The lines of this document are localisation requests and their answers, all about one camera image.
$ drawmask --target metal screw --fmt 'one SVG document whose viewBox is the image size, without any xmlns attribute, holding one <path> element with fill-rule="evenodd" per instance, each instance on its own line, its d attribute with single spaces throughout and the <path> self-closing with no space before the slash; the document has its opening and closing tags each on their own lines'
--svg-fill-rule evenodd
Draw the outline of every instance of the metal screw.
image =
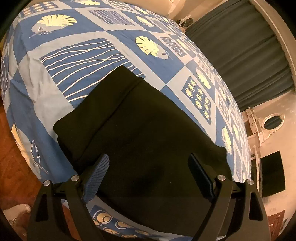
<svg viewBox="0 0 296 241">
<path fill-rule="evenodd" d="M 49 184 L 50 184 L 50 180 L 46 180 L 46 181 L 44 181 L 44 183 L 43 183 L 44 186 L 48 186 Z"/>
<path fill-rule="evenodd" d="M 79 180 L 79 176 L 78 175 L 74 175 L 73 177 L 71 177 L 71 180 L 76 182 Z"/>
<path fill-rule="evenodd" d="M 225 181 L 225 180 L 226 180 L 226 177 L 223 176 L 223 175 L 218 175 L 218 179 L 219 179 L 220 181 Z"/>
<path fill-rule="evenodd" d="M 252 179 L 248 179 L 248 180 L 247 180 L 247 183 L 248 183 L 249 185 L 253 185 L 253 184 L 254 184 L 254 181 L 253 181 Z"/>
</svg>

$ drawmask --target wooden door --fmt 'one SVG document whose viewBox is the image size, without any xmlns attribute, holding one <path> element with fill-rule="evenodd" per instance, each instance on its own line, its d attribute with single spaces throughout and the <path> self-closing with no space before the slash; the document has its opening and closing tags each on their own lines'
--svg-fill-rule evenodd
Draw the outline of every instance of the wooden door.
<svg viewBox="0 0 296 241">
<path fill-rule="evenodd" d="M 279 231 L 281 229 L 281 225 L 284 220 L 284 214 L 285 214 L 285 210 L 280 213 L 267 217 L 268 225 L 270 229 L 271 241 L 276 240 L 276 238 L 279 236 Z"/>
</svg>

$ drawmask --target blue patterned bedspread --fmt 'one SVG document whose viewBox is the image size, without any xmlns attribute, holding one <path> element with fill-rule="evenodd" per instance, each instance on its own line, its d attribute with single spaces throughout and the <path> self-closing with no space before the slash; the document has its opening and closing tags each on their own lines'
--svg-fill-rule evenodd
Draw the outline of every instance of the blue patterned bedspread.
<svg viewBox="0 0 296 241">
<path fill-rule="evenodd" d="M 226 148 L 235 181 L 250 178 L 238 106 L 211 63 L 174 21 L 116 1 L 63 0 L 24 9 L 7 32 L 1 60 L 7 119 L 40 181 L 64 182 L 76 174 L 52 127 L 121 65 L 165 94 Z M 191 141 L 190 133 L 184 135 Z M 118 236 L 191 239 L 133 223 L 99 198 L 88 209 L 99 228 Z"/>
</svg>

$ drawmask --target round mirror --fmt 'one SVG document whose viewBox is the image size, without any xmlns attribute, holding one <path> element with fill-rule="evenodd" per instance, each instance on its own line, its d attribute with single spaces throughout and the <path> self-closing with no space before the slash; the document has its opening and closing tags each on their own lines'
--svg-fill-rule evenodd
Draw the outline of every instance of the round mirror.
<svg viewBox="0 0 296 241">
<path fill-rule="evenodd" d="M 274 115 L 264 121 L 264 128 L 273 130 L 282 124 L 283 120 L 279 115 Z"/>
</svg>

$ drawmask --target curtain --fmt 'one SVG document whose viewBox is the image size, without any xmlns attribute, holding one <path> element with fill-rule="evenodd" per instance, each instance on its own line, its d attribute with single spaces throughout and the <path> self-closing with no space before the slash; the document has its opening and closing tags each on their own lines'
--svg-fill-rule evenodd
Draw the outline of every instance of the curtain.
<svg viewBox="0 0 296 241">
<path fill-rule="evenodd" d="M 227 84 L 241 111 L 294 88 L 274 32 L 247 0 L 228 0 L 186 30 Z"/>
</svg>

